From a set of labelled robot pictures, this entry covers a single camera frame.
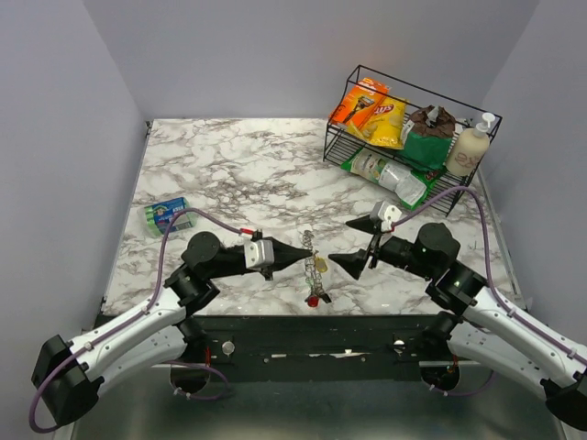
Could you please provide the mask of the metal keyring holder with rings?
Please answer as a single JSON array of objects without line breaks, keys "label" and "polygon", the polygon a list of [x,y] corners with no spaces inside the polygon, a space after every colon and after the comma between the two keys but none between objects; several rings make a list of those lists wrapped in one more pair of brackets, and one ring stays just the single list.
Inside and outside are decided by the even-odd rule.
[{"label": "metal keyring holder with rings", "polygon": [[319,298],[319,304],[326,303],[320,298],[320,296],[322,294],[327,294],[327,293],[325,291],[325,288],[324,288],[323,282],[322,282],[322,274],[323,273],[318,272],[316,270],[316,266],[315,266],[315,259],[322,258],[322,257],[320,257],[318,255],[318,251],[314,247],[314,243],[313,243],[314,237],[315,237],[314,234],[310,230],[305,230],[302,234],[303,248],[306,248],[306,249],[311,250],[313,252],[313,256],[311,258],[305,259],[305,276],[311,276],[313,279],[313,285],[307,284],[307,286],[309,288],[309,294],[305,299],[306,304],[307,304],[308,298],[313,297],[313,296]]}]

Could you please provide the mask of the yellow key tag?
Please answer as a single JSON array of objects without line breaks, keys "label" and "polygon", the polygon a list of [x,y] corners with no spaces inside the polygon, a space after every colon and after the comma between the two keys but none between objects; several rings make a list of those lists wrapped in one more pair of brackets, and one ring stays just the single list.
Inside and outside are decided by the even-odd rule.
[{"label": "yellow key tag", "polygon": [[323,258],[316,258],[315,266],[316,270],[320,273],[325,273],[328,271],[327,263]]}]

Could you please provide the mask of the red key tag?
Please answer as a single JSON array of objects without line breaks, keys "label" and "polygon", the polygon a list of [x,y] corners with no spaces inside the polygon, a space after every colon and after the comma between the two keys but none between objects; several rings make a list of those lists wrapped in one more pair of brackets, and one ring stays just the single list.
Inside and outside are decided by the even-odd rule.
[{"label": "red key tag", "polygon": [[318,297],[309,297],[307,300],[307,304],[309,307],[315,308],[319,305],[319,298]]}]

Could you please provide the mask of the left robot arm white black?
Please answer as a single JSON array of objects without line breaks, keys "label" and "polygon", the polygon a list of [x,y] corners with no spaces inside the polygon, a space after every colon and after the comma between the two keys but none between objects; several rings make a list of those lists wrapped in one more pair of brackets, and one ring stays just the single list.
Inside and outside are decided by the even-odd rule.
[{"label": "left robot arm white black", "polygon": [[45,404],[61,428],[87,414],[102,392],[137,370],[163,362],[197,360],[204,341],[188,322],[219,294],[215,279],[276,271],[311,257],[310,250],[261,236],[225,247],[211,232],[188,242],[182,263],[168,278],[159,276],[155,292],[106,324],[70,340],[55,335],[39,351],[31,381],[31,429],[45,433],[36,410]]}]

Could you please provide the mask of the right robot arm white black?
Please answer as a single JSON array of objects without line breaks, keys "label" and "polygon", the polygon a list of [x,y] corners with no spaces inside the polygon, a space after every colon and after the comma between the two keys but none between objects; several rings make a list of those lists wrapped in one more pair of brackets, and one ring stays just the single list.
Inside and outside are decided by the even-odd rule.
[{"label": "right robot arm white black", "polygon": [[383,240],[383,223],[363,216],[348,223],[372,234],[369,246],[329,259],[353,279],[383,262],[428,282],[442,308],[439,324],[422,336],[431,358],[448,353],[476,361],[542,398],[565,424],[586,429],[586,347],[548,327],[458,260],[460,243],[442,223],[428,223],[414,241]]}]

